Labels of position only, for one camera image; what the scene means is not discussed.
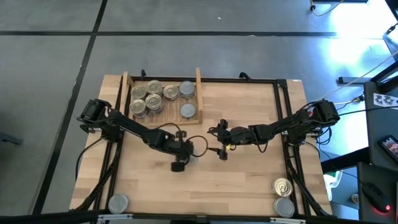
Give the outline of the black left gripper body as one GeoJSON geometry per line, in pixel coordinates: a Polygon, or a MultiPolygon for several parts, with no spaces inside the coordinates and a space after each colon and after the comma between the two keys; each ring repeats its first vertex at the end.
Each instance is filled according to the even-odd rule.
{"type": "Polygon", "coordinates": [[[164,145],[165,152],[174,155],[177,162],[188,162],[193,154],[193,148],[193,143],[189,140],[170,140],[164,145]]]}

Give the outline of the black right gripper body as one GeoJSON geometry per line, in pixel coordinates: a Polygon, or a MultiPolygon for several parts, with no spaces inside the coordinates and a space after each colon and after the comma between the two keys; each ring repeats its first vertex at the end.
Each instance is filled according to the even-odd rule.
{"type": "Polygon", "coordinates": [[[224,142],[233,146],[249,145],[256,142],[256,136],[249,128],[238,126],[228,131],[224,142]]]}

